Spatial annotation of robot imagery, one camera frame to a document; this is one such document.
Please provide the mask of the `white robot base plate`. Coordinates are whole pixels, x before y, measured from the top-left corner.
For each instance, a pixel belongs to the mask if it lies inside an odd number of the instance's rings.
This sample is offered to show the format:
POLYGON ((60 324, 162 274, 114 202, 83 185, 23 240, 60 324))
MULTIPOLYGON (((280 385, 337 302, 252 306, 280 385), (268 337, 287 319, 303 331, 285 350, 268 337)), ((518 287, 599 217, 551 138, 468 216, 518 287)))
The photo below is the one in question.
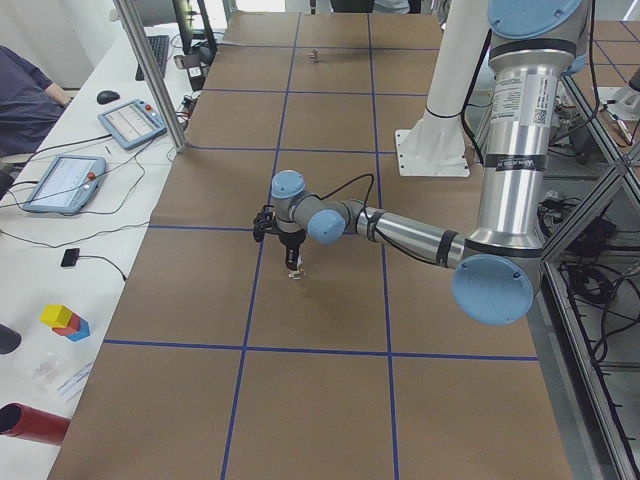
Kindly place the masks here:
POLYGON ((401 176, 462 177, 470 175, 460 127, 452 131, 422 128, 395 131, 401 176))

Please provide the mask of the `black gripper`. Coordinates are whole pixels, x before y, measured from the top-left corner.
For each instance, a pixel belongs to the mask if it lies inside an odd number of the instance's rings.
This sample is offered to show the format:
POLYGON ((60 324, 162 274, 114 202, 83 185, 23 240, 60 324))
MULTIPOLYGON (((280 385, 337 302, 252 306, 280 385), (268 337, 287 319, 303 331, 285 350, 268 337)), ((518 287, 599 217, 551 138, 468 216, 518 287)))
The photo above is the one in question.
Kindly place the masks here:
POLYGON ((280 232, 279 241, 285 246, 285 265, 289 272, 298 270, 300 247, 305 241, 305 231, 280 232))

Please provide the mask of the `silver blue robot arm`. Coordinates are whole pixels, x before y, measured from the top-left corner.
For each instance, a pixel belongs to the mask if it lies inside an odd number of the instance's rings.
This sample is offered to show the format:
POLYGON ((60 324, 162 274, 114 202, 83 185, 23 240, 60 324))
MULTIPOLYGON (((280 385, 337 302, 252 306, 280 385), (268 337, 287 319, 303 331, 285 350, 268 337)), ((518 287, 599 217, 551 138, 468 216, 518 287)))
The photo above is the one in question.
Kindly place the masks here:
POLYGON ((461 120, 476 69, 495 77, 487 143, 478 155, 483 183, 475 228, 444 230, 308 190, 294 170, 277 173, 272 201, 254 221, 254 237, 275 234, 290 270, 307 238, 322 244, 353 232, 421 262, 453 270, 452 294, 469 317, 506 325, 525 316, 539 285, 542 243, 534 231, 547 167, 560 78, 585 61, 591 1, 452 3, 423 117, 396 132, 404 176, 467 174, 461 120))

